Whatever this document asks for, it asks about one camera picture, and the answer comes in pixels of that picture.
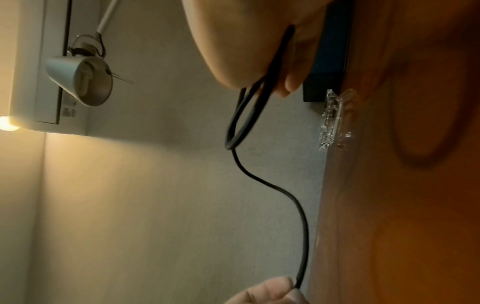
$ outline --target wall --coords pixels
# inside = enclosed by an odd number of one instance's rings
[[[19,8],[0,2],[0,116],[9,113]],[[0,302],[23,303],[43,159],[44,134],[0,131]]]
[[[236,92],[210,75],[180,1],[124,1],[105,35],[115,81],[90,137],[48,135],[28,303],[222,303],[295,275],[293,204],[223,148]],[[272,100],[239,148],[298,196],[315,231],[324,167],[319,115],[301,92]]]

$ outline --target white lamp shade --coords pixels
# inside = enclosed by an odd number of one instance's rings
[[[99,57],[52,58],[46,63],[46,72],[56,84],[90,107],[102,105],[112,93],[112,73]]]

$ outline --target glowing light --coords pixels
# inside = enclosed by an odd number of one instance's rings
[[[0,117],[0,130],[3,131],[16,131],[20,129],[17,126],[14,126],[10,123],[10,118],[8,116]]]

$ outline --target air conditioner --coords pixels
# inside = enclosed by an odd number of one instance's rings
[[[20,0],[16,63],[10,101],[12,124],[35,131],[85,135],[89,107],[52,82],[47,59],[93,33],[101,0]]]

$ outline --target glossy table top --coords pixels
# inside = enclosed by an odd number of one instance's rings
[[[480,303],[480,1],[357,0],[311,304]]]

